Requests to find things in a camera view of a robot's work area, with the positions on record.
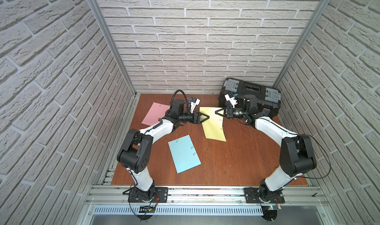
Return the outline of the yellow paper sheet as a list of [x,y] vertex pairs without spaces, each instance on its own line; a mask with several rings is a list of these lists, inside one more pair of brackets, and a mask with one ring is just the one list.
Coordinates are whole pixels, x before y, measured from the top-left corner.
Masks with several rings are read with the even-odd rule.
[[215,111],[220,110],[219,107],[200,107],[201,113],[208,115],[209,119],[202,123],[205,137],[211,140],[226,141],[223,131],[223,117],[216,115]]

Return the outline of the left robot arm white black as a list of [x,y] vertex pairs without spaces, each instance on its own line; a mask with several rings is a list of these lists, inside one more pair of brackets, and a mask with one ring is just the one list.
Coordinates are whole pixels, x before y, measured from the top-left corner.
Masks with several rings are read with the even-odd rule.
[[200,99],[188,98],[178,89],[174,92],[169,109],[158,123],[141,130],[130,129],[117,154],[117,161],[127,169],[134,180],[134,187],[127,190],[143,202],[151,202],[159,198],[155,190],[155,183],[149,174],[149,163],[152,145],[165,135],[177,130],[186,123],[199,125],[209,119],[209,116],[196,112]]

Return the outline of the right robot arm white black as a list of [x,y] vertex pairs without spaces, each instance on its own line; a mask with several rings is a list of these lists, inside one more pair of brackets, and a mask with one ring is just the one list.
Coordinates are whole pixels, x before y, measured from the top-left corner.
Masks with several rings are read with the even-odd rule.
[[245,98],[241,107],[238,107],[236,96],[233,93],[225,94],[225,107],[221,109],[223,114],[219,110],[215,114],[226,119],[244,119],[247,125],[265,133],[281,148],[279,167],[261,181],[257,192],[261,202],[272,203],[280,198],[284,186],[316,168],[312,141],[309,136],[292,132],[259,112],[255,96],[251,99]]

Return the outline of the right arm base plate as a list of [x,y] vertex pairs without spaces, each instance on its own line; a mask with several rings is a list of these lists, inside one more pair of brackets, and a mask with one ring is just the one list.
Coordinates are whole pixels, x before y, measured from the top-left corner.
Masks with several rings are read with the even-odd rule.
[[282,189],[276,191],[262,190],[261,187],[245,187],[244,195],[246,203],[285,203],[285,198],[282,194]]

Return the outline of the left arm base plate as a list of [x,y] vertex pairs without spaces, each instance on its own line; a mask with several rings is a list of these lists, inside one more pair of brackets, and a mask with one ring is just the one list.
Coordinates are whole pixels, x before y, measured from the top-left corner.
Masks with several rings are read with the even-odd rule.
[[136,187],[129,190],[129,203],[166,203],[168,197],[168,187],[155,187],[154,190],[142,191]]

